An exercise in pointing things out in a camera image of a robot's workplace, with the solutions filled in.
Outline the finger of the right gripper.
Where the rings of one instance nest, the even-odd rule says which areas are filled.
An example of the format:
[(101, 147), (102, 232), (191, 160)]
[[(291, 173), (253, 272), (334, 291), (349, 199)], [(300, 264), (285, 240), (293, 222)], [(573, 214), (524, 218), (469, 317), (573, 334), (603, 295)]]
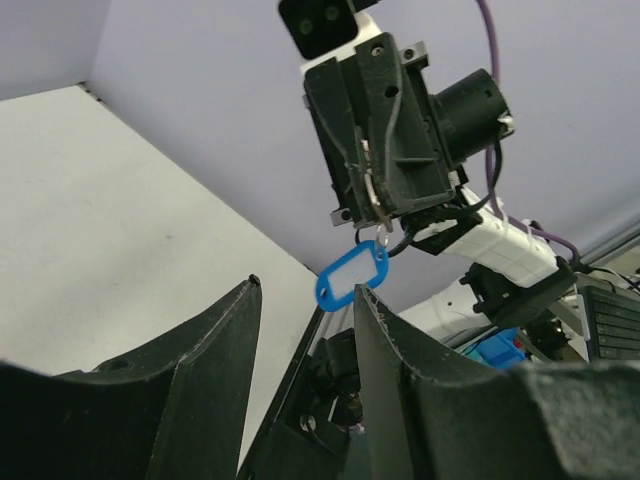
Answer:
[(375, 213), (364, 185), (362, 131), (356, 125), (341, 62), (330, 58), (313, 66), (303, 85), (338, 209), (347, 210), (354, 223), (373, 223)]
[(426, 56), (406, 59), (384, 32), (356, 48), (356, 61), (373, 184), (385, 211), (401, 216), (450, 201), (450, 155), (422, 76)]

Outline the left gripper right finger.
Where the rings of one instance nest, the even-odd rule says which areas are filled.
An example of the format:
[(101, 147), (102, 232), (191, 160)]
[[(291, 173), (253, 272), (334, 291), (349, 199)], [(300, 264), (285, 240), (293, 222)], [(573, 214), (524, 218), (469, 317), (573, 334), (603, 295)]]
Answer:
[(375, 479), (569, 479), (524, 376), (461, 356), (356, 289)]

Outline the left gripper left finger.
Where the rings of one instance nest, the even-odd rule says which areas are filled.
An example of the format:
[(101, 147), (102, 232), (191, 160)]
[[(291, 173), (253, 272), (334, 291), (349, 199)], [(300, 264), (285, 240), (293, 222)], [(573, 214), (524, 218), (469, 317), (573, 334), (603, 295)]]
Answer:
[(251, 276), (205, 311), (100, 364), (1, 366), (5, 479), (232, 479), (260, 329)]

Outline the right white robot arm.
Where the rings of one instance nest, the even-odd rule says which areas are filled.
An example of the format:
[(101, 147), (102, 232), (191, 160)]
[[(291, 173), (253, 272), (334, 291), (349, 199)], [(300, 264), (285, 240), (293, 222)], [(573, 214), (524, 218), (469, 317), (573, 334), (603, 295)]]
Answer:
[(353, 304), (358, 285), (379, 286), (391, 259), (413, 247), (471, 261), (426, 302), (418, 328), (443, 340), (520, 326), (574, 284), (574, 264), (553, 251), (551, 234), (512, 223), (493, 191), (498, 171), (484, 196), (468, 188), (465, 161), (499, 151), (513, 132), (496, 80), (479, 69), (431, 94), (427, 64), (422, 44), (401, 50), (387, 33), (304, 53), (304, 98), (339, 203), (333, 222), (376, 231), (318, 275), (317, 304)]

